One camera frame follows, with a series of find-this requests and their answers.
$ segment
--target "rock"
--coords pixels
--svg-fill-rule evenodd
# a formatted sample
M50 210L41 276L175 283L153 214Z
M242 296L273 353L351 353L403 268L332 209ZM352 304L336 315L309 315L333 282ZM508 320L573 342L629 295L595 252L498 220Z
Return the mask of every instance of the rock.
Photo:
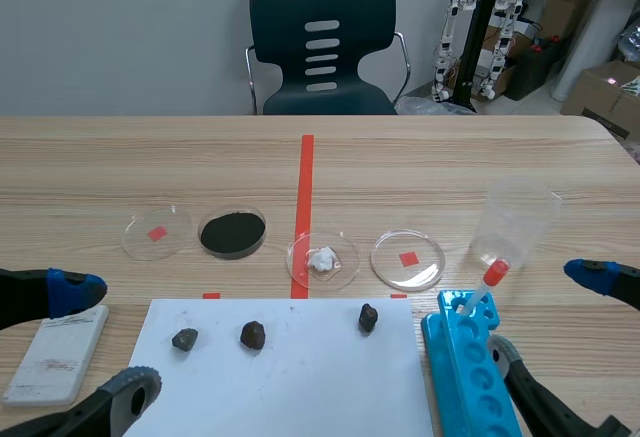
M365 332L371 332L378 321L378 311L369 304L364 304L360 311L360 327Z
M189 352L193 349L194 344L198 340L198 331L196 329L182 329L173 339L171 343L176 349L180 349L183 352Z
M262 347L264 347L264 341L264 327L261 323L254 320L253 322L244 324L242 334L240 335L240 342L250 349L262 350Z

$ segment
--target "cotton ball in petri dish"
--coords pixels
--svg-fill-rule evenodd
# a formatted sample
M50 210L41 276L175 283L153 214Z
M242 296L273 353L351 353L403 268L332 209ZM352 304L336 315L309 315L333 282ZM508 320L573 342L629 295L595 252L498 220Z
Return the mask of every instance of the cotton ball in petri dish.
M322 249L316 249L311 258L309 259L309 267L313 267L318 272L327 272L333 269L335 261L338 260L338 256L331 247L323 247Z

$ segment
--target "red paper square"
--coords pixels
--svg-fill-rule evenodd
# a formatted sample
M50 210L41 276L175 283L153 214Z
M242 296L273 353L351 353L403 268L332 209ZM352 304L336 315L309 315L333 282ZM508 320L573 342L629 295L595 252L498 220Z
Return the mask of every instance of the red paper square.
M167 235L167 229L165 229L164 227L156 227L155 229L150 230L147 235L151 240L156 242Z
M400 262L402 262L402 265L404 267L409 267L411 265L420 263L415 252L406 252L404 254L400 254Z

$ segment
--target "dropper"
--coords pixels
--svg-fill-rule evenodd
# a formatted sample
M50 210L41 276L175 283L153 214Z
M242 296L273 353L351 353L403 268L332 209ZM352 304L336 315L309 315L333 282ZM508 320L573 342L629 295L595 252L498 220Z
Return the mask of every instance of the dropper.
M460 312L460 315L467 316L471 314L473 309L480 299L484 297L487 292L489 292L493 287L498 285L498 283L502 280L502 278L507 275L509 271L509 264L507 264L504 260L497 259L491 267L487 269L487 272L484 274L482 281L478 288L473 292L471 298L467 301L464 306L464 309Z

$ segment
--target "gray wall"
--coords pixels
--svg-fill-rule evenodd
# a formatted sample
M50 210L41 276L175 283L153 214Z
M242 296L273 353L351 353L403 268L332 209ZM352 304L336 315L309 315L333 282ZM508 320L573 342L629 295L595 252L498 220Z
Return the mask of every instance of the gray wall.
M411 90L431 80L447 0L397 2ZM250 43L248 0L0 0L0 114L250 113ZM397 42L360 67L390 96L403 72ZM262 101L281 76L256 74Z

